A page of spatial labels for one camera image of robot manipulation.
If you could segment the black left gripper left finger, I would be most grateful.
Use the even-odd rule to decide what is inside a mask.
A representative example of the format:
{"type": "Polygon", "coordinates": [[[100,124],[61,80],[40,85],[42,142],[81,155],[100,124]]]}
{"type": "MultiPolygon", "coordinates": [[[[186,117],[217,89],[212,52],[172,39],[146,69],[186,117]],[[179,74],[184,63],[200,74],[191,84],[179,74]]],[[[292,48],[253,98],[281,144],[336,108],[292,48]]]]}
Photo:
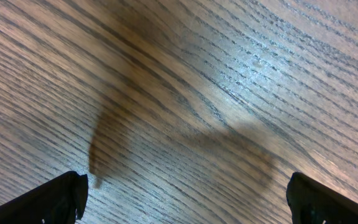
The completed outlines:
{"type": "Polygon", "coordinates": [[[75,223],[87,198],[88,176],[68,171],[1,205],[0,223],[75,223]]]}

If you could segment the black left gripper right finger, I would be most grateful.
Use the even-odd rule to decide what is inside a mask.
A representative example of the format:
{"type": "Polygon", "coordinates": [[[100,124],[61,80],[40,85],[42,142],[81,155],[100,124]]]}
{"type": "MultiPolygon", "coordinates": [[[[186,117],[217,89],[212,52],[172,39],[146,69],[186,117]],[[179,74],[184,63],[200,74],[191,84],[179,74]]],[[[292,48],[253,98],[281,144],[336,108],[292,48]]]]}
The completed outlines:
{"type": "Polygon", "coordinates": [[[293,224],[358,224],[358,203],[301,172],[286,190],[293,224]]]}

